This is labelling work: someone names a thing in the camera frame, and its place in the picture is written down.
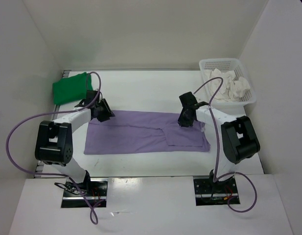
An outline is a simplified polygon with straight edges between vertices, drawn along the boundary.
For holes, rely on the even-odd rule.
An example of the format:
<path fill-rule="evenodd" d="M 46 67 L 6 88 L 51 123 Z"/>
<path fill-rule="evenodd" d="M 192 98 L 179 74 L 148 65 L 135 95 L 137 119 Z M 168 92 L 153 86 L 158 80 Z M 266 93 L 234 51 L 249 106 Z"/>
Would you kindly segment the white t-shirt in basket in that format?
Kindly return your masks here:
<path fill-rule="evenodd" d="M 207 80 L 215 77 L 223 78 L 223 84 L 213 99 L 215 101 L 238 102 L 251 89 L 249 82 L 244 77 L 240 76 L 235 79 L 236 75 L 233 70 L 228 72 L 221 72 L 219 69 L 204 70 L 204 75 Z"/>

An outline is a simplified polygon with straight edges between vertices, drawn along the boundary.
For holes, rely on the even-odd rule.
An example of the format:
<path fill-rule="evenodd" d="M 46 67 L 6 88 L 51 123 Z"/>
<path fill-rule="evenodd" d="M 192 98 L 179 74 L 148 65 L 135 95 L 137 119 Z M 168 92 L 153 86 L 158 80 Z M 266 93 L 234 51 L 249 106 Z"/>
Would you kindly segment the green t-shirt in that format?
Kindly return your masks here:
<path fill-rule="evenodd" d="M 62 78 L 52 84 L 53 103 L 63 105 L 86 98 L 87 90 L 93 90 L 92 78 L 86 72 Z"/>

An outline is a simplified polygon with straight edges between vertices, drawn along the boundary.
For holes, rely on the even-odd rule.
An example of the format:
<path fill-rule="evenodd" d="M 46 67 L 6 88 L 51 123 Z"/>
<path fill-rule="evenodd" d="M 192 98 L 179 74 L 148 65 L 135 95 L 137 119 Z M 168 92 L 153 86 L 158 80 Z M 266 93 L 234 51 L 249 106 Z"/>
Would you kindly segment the purple t-shirt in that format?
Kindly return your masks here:
<path fill-rule="evenodd" d="M 85 155 L 210 150 L 204 124 L 195 121 L 190 127 L 181 127 L 178 113 L 115 110 L 114 114 L 104 122 L 89 122 Z"/>

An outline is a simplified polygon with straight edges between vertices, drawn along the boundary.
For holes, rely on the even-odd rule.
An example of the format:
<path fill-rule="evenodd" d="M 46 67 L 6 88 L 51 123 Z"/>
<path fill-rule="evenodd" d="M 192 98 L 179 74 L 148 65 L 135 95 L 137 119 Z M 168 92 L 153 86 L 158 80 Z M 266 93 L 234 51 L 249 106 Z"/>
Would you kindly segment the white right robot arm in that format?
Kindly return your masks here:
<path fill-rule="evenodd" d="M 209 187 L 213 192 L 221 192 L 226 180 L 237 173 L 236 166 L 260 151 L 259 140 L 247 116 L 228 115 L 207 104 L 182 108 L 179 125 L 191 127 L 195 121 L 215 128 L 216 162 L 210 172 Z"/>

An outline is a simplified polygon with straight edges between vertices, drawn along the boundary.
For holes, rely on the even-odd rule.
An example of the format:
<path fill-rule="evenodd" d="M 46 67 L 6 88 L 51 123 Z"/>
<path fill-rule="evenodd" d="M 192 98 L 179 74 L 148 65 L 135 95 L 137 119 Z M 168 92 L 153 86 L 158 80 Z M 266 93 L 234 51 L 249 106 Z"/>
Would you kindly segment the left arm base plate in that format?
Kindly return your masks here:
<path fill-rule="evenodd" d="M 92 187 L 89 191 L 81 187 L 83 194 L 91 206 L 105 208 L 107 202 L 107 178 L 91 178 Z M 61 208 L 86 208 L 88 205 L 84 201 L 80 192 L 71 182 L 55 183 L 55 185 L 63 189 L 63 197 Z"/>

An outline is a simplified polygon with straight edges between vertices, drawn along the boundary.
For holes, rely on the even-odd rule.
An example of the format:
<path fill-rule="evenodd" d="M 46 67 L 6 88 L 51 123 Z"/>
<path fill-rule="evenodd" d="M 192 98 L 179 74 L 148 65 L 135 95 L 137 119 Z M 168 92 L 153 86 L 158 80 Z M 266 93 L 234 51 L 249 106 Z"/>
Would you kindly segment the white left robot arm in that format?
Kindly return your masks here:
<path fill-rule="evenodd" d="M 73 158 L 72 134 L 85 123 L 96 119 L 100 122 L 114 117 L 106 99 L 100 99 L 89 108 L 77 107 L 54 121 L 42 121 L 39 125 L 35 158 L 52 165 L 61 174 L 71 177 L 69 185 L 80 195 L 88 195 L 93 187 L 90 174 Z"/>

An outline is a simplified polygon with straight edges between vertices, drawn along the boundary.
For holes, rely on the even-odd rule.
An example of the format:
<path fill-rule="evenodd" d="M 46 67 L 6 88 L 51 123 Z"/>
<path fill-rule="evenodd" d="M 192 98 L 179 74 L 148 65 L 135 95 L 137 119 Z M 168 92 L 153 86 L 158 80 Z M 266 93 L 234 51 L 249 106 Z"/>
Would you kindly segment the white plastic basket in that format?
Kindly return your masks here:
<path fill-rule="evenodd" d="M 215 108 L 243 107 L 256 102 L 248 73 L 235 58 L 204 59 L 199 62 L 207 100 Z"/>

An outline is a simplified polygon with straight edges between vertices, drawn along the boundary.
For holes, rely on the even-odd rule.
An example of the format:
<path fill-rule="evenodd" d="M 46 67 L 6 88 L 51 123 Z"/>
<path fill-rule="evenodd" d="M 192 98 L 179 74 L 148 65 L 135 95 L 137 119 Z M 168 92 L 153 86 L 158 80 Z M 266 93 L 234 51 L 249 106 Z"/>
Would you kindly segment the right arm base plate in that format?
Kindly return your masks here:
<path fill-rule="evenodd" d="M 240 204 L 234 177 L 216 185 L 209 176 L 193 177 L 193 184 L 196 206 Z"/>

